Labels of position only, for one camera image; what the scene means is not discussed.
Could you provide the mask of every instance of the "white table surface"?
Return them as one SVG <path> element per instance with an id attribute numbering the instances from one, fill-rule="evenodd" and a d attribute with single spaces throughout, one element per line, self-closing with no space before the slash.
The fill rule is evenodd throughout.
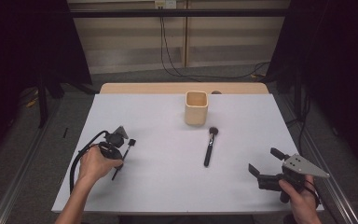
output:
<path id="1" fill-rule="evenodd" d="M 97 182 L 85 212 L 184 215 L 290 210 L 289 204 L 280 202 L 280 192 L 259 189 L 247 170 L 251 163 L 264 175 L 276 175 L 282 162 L 269 153 L 270 148 L 297 153 L 271 94 L 209 95 L 208 118 L 202 127 L 186 125 L 184 116 L 184 94 L 96 95 L 72 160 L 97 133 L 111 133 L 119 125 L 136 145 L 115 181 L 111 181 L 113 169 Z M 212 126 L 219 134 L 205 168 Z M 120 148 L 123 155 L 128 141 Z M 69 198 L 70 166 L 54 212 L 61 212 Z"/>

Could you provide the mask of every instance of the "electrical outlet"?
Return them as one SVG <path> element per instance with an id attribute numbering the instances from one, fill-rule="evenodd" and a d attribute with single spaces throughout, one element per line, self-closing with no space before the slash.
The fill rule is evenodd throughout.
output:
<path id="1" fill-rule="evenodd" d="M 156 0 L 155 9 L 165 8 L 165 0 Z"/>
<path id="2" fill-rule="evenodd" d="M 176 0 L 165 0 L 165 8 L 176 9 Z"/>

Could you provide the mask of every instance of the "small black brush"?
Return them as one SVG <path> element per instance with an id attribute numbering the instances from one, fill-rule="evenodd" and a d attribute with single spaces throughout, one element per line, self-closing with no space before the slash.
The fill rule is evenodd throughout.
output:
<path id="1" fill-rule="evenodd" d="M 213 143 L 215 137 L 217 136 L 217 133 L 219 133 L 219 130 L 217 130 L 217 128 L 212 127 L 209 129 L 209 144 L 208 144 L 208 149 L 206 150 L 206 156 L 204 162 L 205 167 L 208 167 L 209 165 L 209 160 L 211 159 L 211 154 L 212 154 Z"/>

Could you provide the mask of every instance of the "beige cup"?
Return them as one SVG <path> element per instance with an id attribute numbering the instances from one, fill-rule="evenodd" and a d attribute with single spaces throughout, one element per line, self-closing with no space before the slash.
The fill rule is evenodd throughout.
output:
<path id="1" fill-rule="evenodd" d="M 186 92 L 185 123 L 203 125 L 208 114 L 208 93 L 205 91 Z"/>

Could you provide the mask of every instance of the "human hand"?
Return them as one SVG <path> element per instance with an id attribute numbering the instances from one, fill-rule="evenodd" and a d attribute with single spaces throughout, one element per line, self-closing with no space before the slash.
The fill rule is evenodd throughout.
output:
<path id="1" fill-rule="evenodd" d="M 313 176 L 305 176 L 305 186 L 313 191 Z M 307 190 L 297 192 L 291 184 L 281 179 L 279 181 L 281 188 L 290 196 L 290 204 L 292 206 L 293 216 L 298 224 L 319 224 L 321 223 L 316 214 L 316 202 L 313 194 Z"/>
<path id="2" fill-rule="evenodd" d="M 98 146 L 92 146 L 80 159 L 79 179 L 86 179 L 94 184 L 101 177 L 107 175 L 113 167 L 123 164 L 123 160 L 107 159 Z"/>

